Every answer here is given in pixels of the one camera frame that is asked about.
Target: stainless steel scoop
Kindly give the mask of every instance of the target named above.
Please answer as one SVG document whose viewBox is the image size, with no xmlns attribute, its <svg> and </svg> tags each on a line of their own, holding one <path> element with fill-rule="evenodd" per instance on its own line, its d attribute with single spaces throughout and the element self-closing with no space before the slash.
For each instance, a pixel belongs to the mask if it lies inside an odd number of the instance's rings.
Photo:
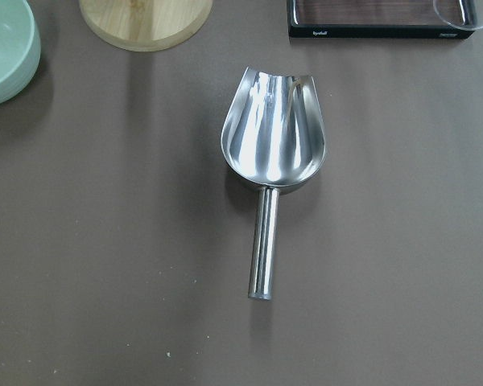
<svg viewBox="0 0 483 386">
<path fill-rule="evenodd" d="M 249 297 L 270 300 L 279 195 L 301 187 L 326 155 L 313 78 L 247 68 L 225 119 L 221 148 L 233 170 L 260 190 Z"/>
</svg>

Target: wooden board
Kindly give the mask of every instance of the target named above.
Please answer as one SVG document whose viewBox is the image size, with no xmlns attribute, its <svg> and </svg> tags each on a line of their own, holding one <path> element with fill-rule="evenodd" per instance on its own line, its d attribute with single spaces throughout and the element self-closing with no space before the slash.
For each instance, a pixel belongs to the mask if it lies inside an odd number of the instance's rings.
<svg viewBox="0 0 483 386">
<path fill-rule="evenodd" d="M 79 0 L 86 23 L 107 43 L 130 51 L 158 51 L 191 38 L 213 0 Z"/>
</svg>

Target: cylindrical metal handle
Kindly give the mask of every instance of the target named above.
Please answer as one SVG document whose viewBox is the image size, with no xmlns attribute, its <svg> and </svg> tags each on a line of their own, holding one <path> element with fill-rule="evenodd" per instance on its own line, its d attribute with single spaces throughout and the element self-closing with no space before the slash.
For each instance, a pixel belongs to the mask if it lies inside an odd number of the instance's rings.
<svg viewBox="0 0 483 386">
<path fill-rule="evenodd" d="M 265 187 L 260 190 L 250 268 L 249 298 L 272 298 L 272 264 L 278 201 L 278 189 Z"/>
</svg>

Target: brown tabletop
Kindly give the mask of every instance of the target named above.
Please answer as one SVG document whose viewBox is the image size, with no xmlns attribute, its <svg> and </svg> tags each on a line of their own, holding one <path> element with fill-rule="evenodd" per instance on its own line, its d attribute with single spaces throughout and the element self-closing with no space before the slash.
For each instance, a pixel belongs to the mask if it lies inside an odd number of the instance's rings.
<svg viewBox="0 0 483 386">
<path fill-rule="evenodd" d="M 0 386 L 483 386 L 483 30 L 292 40 L 284 1 L 217 0 L 123 51 L 29 0 L 42 59 L 0 105 Z M 328 139 L 279 204 L 274 298 L 247 298 L 257 194 L 220 134 L 247 66 L 311 74 Z"/>
</svg>

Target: mint green bowl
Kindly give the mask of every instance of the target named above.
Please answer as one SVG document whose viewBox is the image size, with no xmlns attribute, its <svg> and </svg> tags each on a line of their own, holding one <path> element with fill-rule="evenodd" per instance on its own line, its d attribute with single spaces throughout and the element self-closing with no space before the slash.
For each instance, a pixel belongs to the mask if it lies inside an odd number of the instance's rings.
<svg viewBox="0 0 483 386">
<path fill-rule="evenodd" d="M 27 0 L 0 0 L 0 103 L 27 86 L 40 53 L 39 31 Z"/>
</svg>

